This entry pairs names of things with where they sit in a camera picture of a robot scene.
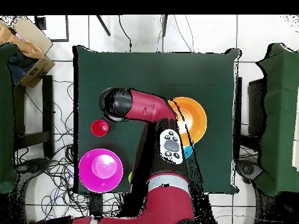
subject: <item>red cup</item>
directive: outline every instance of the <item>red cup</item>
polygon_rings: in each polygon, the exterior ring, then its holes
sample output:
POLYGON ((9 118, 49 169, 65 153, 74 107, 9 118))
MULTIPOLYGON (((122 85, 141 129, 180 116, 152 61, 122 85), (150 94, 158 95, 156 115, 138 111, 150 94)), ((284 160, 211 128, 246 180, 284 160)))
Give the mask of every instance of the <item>red cup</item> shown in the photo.
POLYGON ((109 130, 108 123, 104 120, 96 120, 91 125, 92 133, 97 137, 103 137, 107 134, 109 130))

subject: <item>yellow object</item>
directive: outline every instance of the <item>yellow object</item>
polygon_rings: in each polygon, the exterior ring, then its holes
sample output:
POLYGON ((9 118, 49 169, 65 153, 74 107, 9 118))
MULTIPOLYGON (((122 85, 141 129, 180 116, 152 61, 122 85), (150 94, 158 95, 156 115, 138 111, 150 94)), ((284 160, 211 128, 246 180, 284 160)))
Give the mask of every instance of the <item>yellow object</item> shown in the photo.
POLYGON ((132 178, 132 172, 128 175, 128 182, 131 182, 131 178, 132 178))

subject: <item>orange bowl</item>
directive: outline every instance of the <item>orange bowl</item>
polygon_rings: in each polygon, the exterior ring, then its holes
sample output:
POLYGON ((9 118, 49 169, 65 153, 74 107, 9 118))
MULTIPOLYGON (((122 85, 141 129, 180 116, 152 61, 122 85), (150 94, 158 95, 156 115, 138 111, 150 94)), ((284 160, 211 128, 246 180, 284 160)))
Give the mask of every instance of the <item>orange bowl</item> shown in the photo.
POLYGON ((177 97, 173 100, 168 100, 168 104, 177 115, 177 123, 183 146, 190 145, 185 125, 187 125, 191 140, 197 143, 207 129, 207 116, 203 107, 197 101, 187 97, 177 97), (173 101, 178 105, 184 120, 173 101))

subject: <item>magenta bowl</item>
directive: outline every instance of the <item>magenta bowl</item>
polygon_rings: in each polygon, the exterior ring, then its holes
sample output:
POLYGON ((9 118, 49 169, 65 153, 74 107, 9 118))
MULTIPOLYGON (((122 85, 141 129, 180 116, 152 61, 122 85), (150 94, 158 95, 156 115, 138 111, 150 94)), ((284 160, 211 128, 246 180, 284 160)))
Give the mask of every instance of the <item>magenta bowl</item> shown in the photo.
POLYGON ((123 164, 112 151, 93 149, 81 158, 79 177, 89 191, 106 193, 120 183, 123 177, 123 164))

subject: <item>white tile floor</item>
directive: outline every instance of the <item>white tile floor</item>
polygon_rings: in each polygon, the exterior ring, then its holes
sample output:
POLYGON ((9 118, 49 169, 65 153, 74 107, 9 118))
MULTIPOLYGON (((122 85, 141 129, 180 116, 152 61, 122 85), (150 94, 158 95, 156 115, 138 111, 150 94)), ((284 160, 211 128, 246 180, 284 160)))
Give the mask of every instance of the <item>white tile floor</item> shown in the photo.
MULTIPOLYGON (((263 77, 262 71, 255 65, 261 60, 270 43, 282 42, 293 50, 299 49, 299 17, 279 15, 187 15, 193 33, 194 51, 200 53, 224 53, 229 48, 239 48, 242 57, 239 60, 239 76, 243 77, 242 87, 242 122, 248 124, 248 97, 247 86, 250 81, 263 77)), ((48 18, 48 26, 64 29, 63 18, 48 18)), ((69 42, 54 43, 47 55, 55 61, 55 67, 48 73, 54 80, 54 102, 62 109, 62 119, 65 121, 72 112, 72 100, 67 95, 69 82, 73 81, 72 46, 83 45, 94 51, 125 52, 129 49, 127 37, 123 34, 118 16, 103 16, 106 26, 111 32, 108 37, 101 27, 96 16, 68 16, 69 42)), ((161 32, 160 15, 124 15, 121 23, 127 35, 131 38, 133 52, 153 53, 157 50, 157 41, 161 32)), ((185 15, 177 15, 176 21, 182 36, 192 49, 192 36, 187 25, 185 15)), ((58 39, 50 30, 47 35, 51 39, 58 39)), ((158 50, 162 51, 160 39, 158 50)), ((164 52, 189 51, 178 32, 175 19, 170 15, 168 19, 164 52)), ((27 89, 28 94, 41 108, 41 83, 34 89, 27 89)), ((72 96, 73 87, 69 87, 72 96)), ((61 113, 55 106, 55 133, 65 132, 60 121, 61 113)), ((26 99, 26 131, 41 130, 42 116, 29 99, 26 99)), ((67 125, 74 127, 71 116, 67 125)), ((242 133, 247 133, 248 127, 242 126, 242 133)), ((64 136, 66 144, 72 143, 72 138, 64 136)), ((55 148, 63 146, 62 140, 55 143, 55 148)), ((41 145, 32 146, 25 156, 42 157, 41 145)), ((236 175, 235 185, 239 193, 235 195, 210 194, 210 202, 214 216, 219 224, 253 224, 251 217, 255 216, 255 195, 251 185, 242 182, 236 175)), ((55 185, 45 174, 38 176, 30 182, 26 195, 26 212, 29 219, 41 220, 44 213, 41 210, 41 200, 50 195, 55 185)), ((55 206, 55 214, 61 216, 66 206, 55 206)), ((72 215, 80 215, 76 210, 68 211, 72 215)))

